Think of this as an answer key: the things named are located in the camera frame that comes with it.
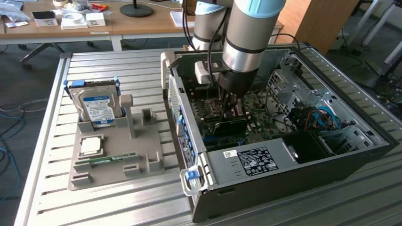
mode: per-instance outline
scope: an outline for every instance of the power supply label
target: power supply label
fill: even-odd
[[[238,152],[238,157],[249,176],[280,169],[266,147]]]
[[[111,102],[109,96],[86,97],[83,101],[91,121],[95,124],[111,123],[115,120],[114,110],[109,106]]]

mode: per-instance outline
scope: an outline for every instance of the metal table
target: metal table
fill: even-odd
[[[73,54],[59,63],[33,165],[19,208],[21,225],[393,225],[402,221],[402,145],[346,180],[276,200],[201,224],[191,223],[189,199],[179,182],[161,89],[161,53],[174,49]],[[357,104],[402,140],[402,123],[313,49],[304,53]],[[67,190],[78,114],[63,80],[119,76],[138,112],[158,115],[166,173],[79,191]],[[313,75],[306,74],[313,86]]]

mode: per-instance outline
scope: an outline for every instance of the blue cable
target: blue cable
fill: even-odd
[[[10,158],[11,158],[11,162],[13,162],[13,166],[14,166],[14,169],[15,169],[15,174],[18,176],[18,183],[15,185],[15,188],[14,190],[7,194],[7,196],[3,197],[3,199],[0,199],[0,203],[10,197],[10,195],[13,195],[18,189],[19,189],[19,186],[21,186],[21,175],[19,175],[19,168],[18,168],[18,164],[15,163],[15,159],[14,159],[14,156],[13,154],[5,149],[0,147],[0,151],[3,151],[6,154],[9,154]]]
[[[22,129],[25,128],[25,119],[21,118],[21,117],[11,117],[11,116],[7,116],[7,115],[5,115],[5,114],[0,114],[0,116],[5,117],[5,118],[18,119],[18,120],[22,121],[22,125],[21,125],[21,128],[18,129],[18,131],[15,131],[9,137],[0,139],[0,140],[7,140],[7,139],[10,139],[14,135],[17,135],[17,134],[22,131]]]

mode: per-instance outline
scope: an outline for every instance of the gray floor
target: gray floor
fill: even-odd
[[[352,17],[345,31],[350,32],[358,23],[360,16]],[[364,52],[360,58],[362,60],[373,60],[380,65],[390,54],[396,46],[402,40],[402,32],[390,26],[385,26],[373,40],[370,47],[372,52]],[[127,42],[133,48],[177,48],[186,43],[185,38],[174,39],[153,39],[138,40],[135,42]],[[93,51],[111,51],[111,42],[97,41],[97,48],[91,48],[86,45],[86,42],[61,44],[62,48],[69,52],[93,52]],[[30,49],[34,49],[38,45],[29,45]],[[25,103],[34,99],[47,98],[51,92],[51,86],[54,82],[54,74],[58,68],[59,52],[54,48],[49,48],[38,57],[35,57],[30,63],[34,66],[33,71],[22,69],[19,60],[25,57],[29,51],[18,49],[17,45],[10,45],[9,50],[0,54],[0,105],[10,103]],[[338,51],[332,51],[328,54],[329,59],[341,69],[348,69],[358,63],[358,61]],[[376,73],[365,66],[353,67],[348,70],[348,75],[358,82],[366,81],[369,78],[376,77]],[[396,75],[402,75],[402,65],[398,67]],[[13,194],[15,200],[5,201],[0,203],[0,225],[13,225],[15,214],[21,200],[23,185],[27,178],[31,158],[35,150],[37,139],[41,131],[41,125],[45,112],[29,113],[26,115],[26,127],[23,131],[7,140],[9,147],[15,155],[15,159],[22,172],[22,186]],[[9,126],[14,124],[13,120],[0,117],[0,131],[5,131]],[[5,167],[5,161],[0,162],[0,169]],[[15,186],[15,172],[13,167],[7,173],[0,176],[0,197],[9,194],[9,191]]]

